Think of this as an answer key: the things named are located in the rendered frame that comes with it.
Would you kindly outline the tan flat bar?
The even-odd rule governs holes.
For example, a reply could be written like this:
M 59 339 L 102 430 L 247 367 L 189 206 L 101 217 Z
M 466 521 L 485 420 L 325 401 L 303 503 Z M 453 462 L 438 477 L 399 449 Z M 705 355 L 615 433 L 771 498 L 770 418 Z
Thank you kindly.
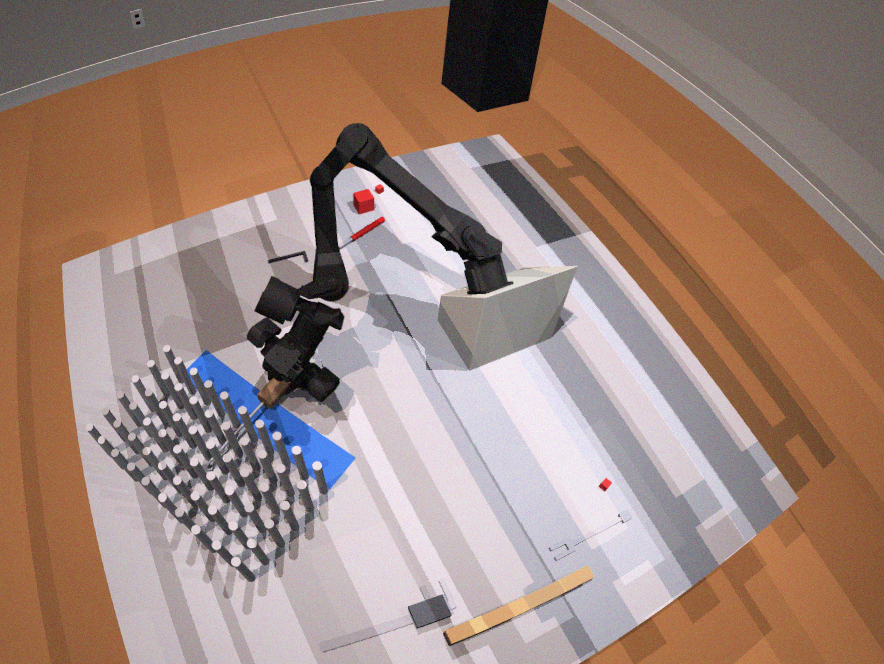
M 588 566 L 586 565 L 574 573 L 566 575 L 556 582 L 550 583 L 507 605 L 445 630 L 443 635 L 447 644 L 452 646 L 460 641 L 483 633 L 590 581 L 594 576 Z

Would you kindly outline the blue tape strip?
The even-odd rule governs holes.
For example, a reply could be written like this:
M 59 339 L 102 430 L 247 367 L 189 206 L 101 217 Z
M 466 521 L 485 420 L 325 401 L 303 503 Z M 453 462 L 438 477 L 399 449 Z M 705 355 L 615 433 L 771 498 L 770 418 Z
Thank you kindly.
M 242 424 L 243 421 L 238 413 L 239 407 L 246 407 L 247 412 L 250 415 L 257 406 L 261 404 L 257 397 L 257 394 L 260 391 L 239 374 L 234 372 L 234 370 L 229 368 L 229 366 L 224 365 L 224 363 L 207 350 L 205 350 L 203 354 L 187 368 L 190 377 L 190 369 L 193 367 L 197 368 L 203 384 L 208 380 L 213 383 L 220 401 L 220 394 L 224 391 L 228 392 L 231 403 L 239 417 L 240 424 Z M 194 387 L 196 387 L 192 377 L 191 380 Z M 222 407 L 227 413 L 223 403 Z M 308 424 L 297 418 L 278 403 L 276 403 L 272 409 L 268 409 L 263 405 L 263 407 L 261 407 L 251 418 L 257 437 L 261 440 L 255 425 L 258 419 L 264 421 L 272 446 L 277 452 L 278 449 L 272 434 L 276 431 L 281 433 L 289 460 L 295 466 L 297 465 L 293 456 L 292 448 L 294 446 L 300 447 L 308 474 L 314 479 L 315 476 L 312 464 L 315 461 L 322 463 L 325 481 L 329 490 L 356 458 L 328 440 L 325 436 L 311 428 Z

